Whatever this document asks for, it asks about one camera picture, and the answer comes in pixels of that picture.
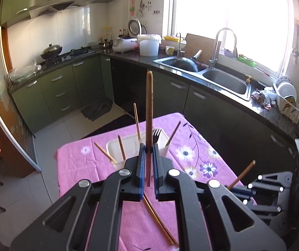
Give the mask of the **black wok with lid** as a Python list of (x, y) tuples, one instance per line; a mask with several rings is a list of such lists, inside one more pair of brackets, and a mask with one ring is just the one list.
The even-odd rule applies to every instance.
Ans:
[(45, 48), (40, 54), (41, 58), (44, 60), (48, 60), (50, 58), (54, 58), (58, 56), (63, 50), (63, 47), (59, 44), (52, 45), (50, 44), (47, 48)]

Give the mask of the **white plastic bucket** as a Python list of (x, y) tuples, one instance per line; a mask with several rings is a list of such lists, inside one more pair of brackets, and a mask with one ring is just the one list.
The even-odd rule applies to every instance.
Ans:
[(137, 42), (141, 56), (154, 57), (158, 55), (162, 38), (158, 34), (138, 35)]

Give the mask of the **black metal fork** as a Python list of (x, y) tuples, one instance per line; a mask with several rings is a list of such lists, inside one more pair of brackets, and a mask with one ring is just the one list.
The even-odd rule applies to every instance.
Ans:
[(153, 144), (157, 143), (161, 134), (161, 129), (154, 129), (153, 130)]

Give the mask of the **wooden cutting board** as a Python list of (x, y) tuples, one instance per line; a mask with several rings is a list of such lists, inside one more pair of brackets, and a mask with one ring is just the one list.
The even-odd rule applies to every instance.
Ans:
[(186, 35), (186, 46), (184, 47), (184, 56), (193, 57), (199, 50), (202, 51), (197, 61), (208, 64), (214, 47), (215, 40), (199, 35), (188, 33)]

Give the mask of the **white plastic utensil holder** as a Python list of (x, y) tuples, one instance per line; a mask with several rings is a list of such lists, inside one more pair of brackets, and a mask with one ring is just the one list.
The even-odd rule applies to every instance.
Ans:
[[(160, 152), (160, 156), (166, 157), (169, 150), (169, 145), (166, 146), (169, 137), (163, 129), (160, 130), (161, 132), (157, 142), (158, 149)], [(123, 144), (124, 154), (126, 159), (135, 157), (139, 154), (140, 143), (138, 141), (137, 134), (122, 137), (122, 144)], [(118, 139), (109, 141), (106, 145), (106, 151), (110, 156), (112, 156), (117, 161), (115, 163), (112, 162), (112, 165), (115, 170), (120, 170), (124, 168), (125, 161), (123, 159), (123, 154)]]

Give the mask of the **chrome sink faucet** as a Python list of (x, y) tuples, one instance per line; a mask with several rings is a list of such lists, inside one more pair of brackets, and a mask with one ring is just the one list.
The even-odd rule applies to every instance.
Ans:
[(237, 52), (237, 37), (236, 34), (233, 32), (232, 29), (228, 28), (228, 27), (224, 27), (222, 29), (220, 29), (215, 37), (215, 42), (213, 45), (213, 50), (212, 50), (212, 54), (211, 57), (209, 59), (209, 64), (208, 64), (208, 68), (210, 70), (214, 69), (216, 63), (217, 63), (217, 57), (219, 54), (219, 50), (222, 46), (225, 46), (225, 38), (223, 38), (223, 40), (219, 41), (219, 36), (223, 31), (230, 31), (233, 34), (233, 38), (234, 38), (234, 44), (233, 44), (233, 58), (237, 58), (238, 57), (238, 52)]

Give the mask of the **dark red patterned chopstick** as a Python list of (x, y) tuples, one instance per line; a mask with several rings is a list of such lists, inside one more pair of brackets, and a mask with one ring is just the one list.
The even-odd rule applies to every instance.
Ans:
[(146, 74), (146, 186), (150, 187), (153, 146), (153, 73)]

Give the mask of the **crumpled plastic bag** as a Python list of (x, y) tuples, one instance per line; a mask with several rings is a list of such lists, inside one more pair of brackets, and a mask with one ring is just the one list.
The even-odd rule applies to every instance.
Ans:
[(42, 69), (41, 65), (27, 65), (21, 68), (12, 69), (8, 73), (8, 79), (11, 83), (20, 83), (33, 77), (37, 73), (39, 73)]

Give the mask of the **gas stove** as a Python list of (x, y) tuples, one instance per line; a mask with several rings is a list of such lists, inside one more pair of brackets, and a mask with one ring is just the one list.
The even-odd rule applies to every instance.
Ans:
[(84, 54), (88, 54), (91, 52), (95, 52), (95, 50), (92, 50), (90, 46), (87, 47), (81, 47), (79, 49), (72, 49), (70, 52), (64, 53), (64, 54), (59, 54), (56, 57), (49, 58), (45, 60), (44, 65), (45, 66), (53, 66), (57, 65), (59, 63), (62, 63), (64, 61), (70, 60), (75, 57), (82, 56)]

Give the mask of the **dark floor mat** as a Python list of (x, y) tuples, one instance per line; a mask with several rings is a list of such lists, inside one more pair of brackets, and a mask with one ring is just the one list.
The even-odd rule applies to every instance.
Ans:
[(96, 101), (87, 107), (85, 107), (81, 112), (85, 118), (95, 121), (104, 114), (108, 113), (112, 108), (113, 101), (107, 97)]

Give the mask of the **black wok in sink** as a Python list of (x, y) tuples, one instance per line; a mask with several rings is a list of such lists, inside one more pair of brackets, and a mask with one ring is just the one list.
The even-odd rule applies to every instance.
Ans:
[(206, 68), (201, 62), (198, 62), (198, 57), (202, 54), (202, 50), (198, 50), (191, 58), (177, 58), (173, 60), (170, 65), (182, 70), (190, 71), (193, 73), (200, 72)]

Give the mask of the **white dish rack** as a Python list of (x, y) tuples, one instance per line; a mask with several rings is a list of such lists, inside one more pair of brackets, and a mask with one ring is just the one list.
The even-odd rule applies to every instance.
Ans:
[(298, 95), (294, 85), (287, 76), (282, 76), (273, 84), (276, 103), (281, 114), (288, 117), (294, 124), (299, 120)]

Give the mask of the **light wooden chopstick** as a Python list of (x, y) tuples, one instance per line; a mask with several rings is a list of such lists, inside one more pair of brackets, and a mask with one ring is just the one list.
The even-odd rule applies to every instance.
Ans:
[(126, 158), (126, 154), (125, 154), (125, 151), (124, 151), (124, 147), (123, 147), (123, 143), (122, 143), (122, 139), (121, 139), (120, 135), (118, 135), (118, 142), (119, 142), (119, 147), (120, 147), (121, 154), (122, 154), (122, 157), (123, 157), (123, 161), (125, 161), (127, 158)]
[(94, 142), (94, 145), (103, 153), (103, 155), (105, 155), (112, 163), (117, 163), (117, 161), (111, 156), (109, 155), (105, 149), (100, 146), (97, 142)]
[(135, 114), (137, 138), (138, 138), (138, 142), (141, 143), (141, 134), (140, 134), (140, 128), (139, 128), (139, 119), (138, 119), (138, 115), (137, 115), (137, 106), (136, 106), (135, 102), (133, 103), (133, 111), (134, 111), (134, 114)]

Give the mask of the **white rice cooker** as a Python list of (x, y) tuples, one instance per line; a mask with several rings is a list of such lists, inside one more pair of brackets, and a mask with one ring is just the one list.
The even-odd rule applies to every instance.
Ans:
[(113, 41), (113, 51), (118, 53), (125, 53), (133, 51), (137, 48), (136, 38), (122, 38), (118, 37)]

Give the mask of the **stainless steel double sink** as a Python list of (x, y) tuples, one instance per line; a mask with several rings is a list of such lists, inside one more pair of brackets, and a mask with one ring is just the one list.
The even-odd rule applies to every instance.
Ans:
[(183, 68), (171, 65), (172, 61), (175, 59), (175, 57), (167, 57), (156, 59), (153, 62), (161, 66), (166, 66), (174, 70), (176, 73), (179, 71), (197, 77), (198, 79), (211, 83), (215, 87), (219, 87), (222, 90), (228, 91), (229, 93), (232, 93), (245, 101), (250, 100), (252, 87), (249, 83), (246, 83), (242, 79), (220, 69), (214, 68), (209, 70), (207, 66), (198, 72), (185, 70)]

